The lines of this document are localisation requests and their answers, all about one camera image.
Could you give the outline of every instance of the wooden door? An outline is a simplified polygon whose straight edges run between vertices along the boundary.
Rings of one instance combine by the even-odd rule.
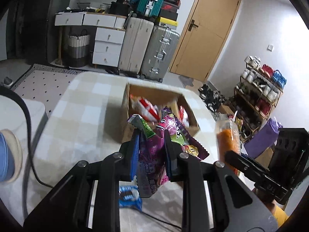
[[[198,0],[171,72],[204,81],[224,46],[240,0]]]

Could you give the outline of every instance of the metal screw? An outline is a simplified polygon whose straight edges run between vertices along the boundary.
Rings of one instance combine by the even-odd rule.
[[[216,161],[216,163],[215,163],[215,165],[217,166],[217,167],[220,167],[220,168],[222,168],[222,167],[224,167],[224,162],[222,162],[222,161]]]
[[[122,153],[116,152],[116,153],[113,154],[113,157],[114,157],[115,159],[120,159],[120,158],[122,158]]]
[[[79,167],[86,167],[87,161],[85,161],[85,160],[80,160],[80,161],[77,163],[77,165],[78,165]]]
[[[180,153],[180,158],[182,159],[188,159],[189,158],[189,155],[187,153]]]

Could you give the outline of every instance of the wooden table leg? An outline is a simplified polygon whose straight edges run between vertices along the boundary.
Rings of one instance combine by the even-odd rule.
[[[55,61],[55,64],[57,64],[57,65],[63,65],[62,59],[61,59],[62,32],[63,32],[63,26],[60,26],[60,28],[59,28],[59,43],[58,43],[58,59]]]

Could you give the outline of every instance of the silver suitcase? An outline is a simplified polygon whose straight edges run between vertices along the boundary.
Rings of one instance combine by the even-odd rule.
[[[169,28],[154,26],[140,71],[140,78],[163,82],[176,50],[179,34]]]
[[[139,73],[153,27],[153,22],[130,18],[121,48],[119,70]]]

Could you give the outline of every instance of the shoe rack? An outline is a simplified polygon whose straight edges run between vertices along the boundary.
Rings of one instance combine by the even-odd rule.
[[[248,141],[248,140],[254,135],[255,132],[259,131],[259,129],[261,128],[263,122],[265,122],[265,121],[267,121],[267,120],[269,119],[270,114],[271,114],[272,111],[276,108],[276,106],[277,106],[277,104],[278,104],[278,102],[279,102],[279,99],[280,99],[280,97],[281,97],[282,94],[283,94],[283,89],[280,88],[277,84],[275,84],[275,82],[272,81],[270,78],[266,77],[262,72],[260,72],[260,71],[257,70],[257,69],[254,69],[251,65],[249,65],[249,64],[247,64],[247,63],[246,63],[246,68],[247,68],[248,70],[250,70],[250,71],[251,71],[251,70],[254,71],[256,74],[258,74],[258,76],[259,76],[260,78],[262,78],[264,81],[266,81],[266,82],[268,83],[268,85],[271,87],[271,90],[276,89],[276,91],[278,91],[278,96],[277,96],[277,99],[275,100],[275,102],[271,102],[266,96],[263,95],[263,93],[262,93],[257,87],[255,87],[253,84],[251,84],[250,82],[248,82],[246,79],[244,79],[244,78],[240,75],[240,82],[241,82],[241,83],[244,83],[244,84],[248,87],[249,91],[250,91],[250,90],[253,90],[254,92],[256,92],[257,95],[259,96],[258,100],[263,99],[264,101],[266,101],[267,103],[270,104],[270,110],[269,110],[268,114],[267,114],[266,116],[262,116],[262,115],[260,114],[260,112],[259,112],[258,110],[256,110],[255,105],[252,105],[252,104],[249,102],[249,100],[248,100],[248,98],[247,98],[248,95],[245,95],[245,94],[243,94],[242,92],[240,92],[239,90],[237,90],[236,88],[234,88],[234,98],[236,97],[236,95],[239,95],[239,96],[244,100],[244,102],[246,102],[246,104],[247,104],[250,108],[253,109],[253,111],[256,113],[256,115],[257,115],[257,116],[260,118],[260,120],[261,120],[261,124],[260,124],[256,129],[252,129],[252,128],[249,126],[250,123],[247,123],[247,122],[245,121],[245,119],[244,119],[242,116],[239,116],[239,117],[237,116],[238,118],[242,119],[242,120],[244,121],[244,124],[246,125],[246,127],[247,127],[248,129],[251,130],[251,135],[250,135],[249,137],[247,137],[247,138],[245,138],[245,139],[244,139],[243,137],[240,137],[240,139],[241,139],[242,142]],[[232,104],[229,104],[229,105],[230,105],[230,107],[232,108],[232,110],[235,112],[235,111],[236,111],[235,107],[234,107]]]

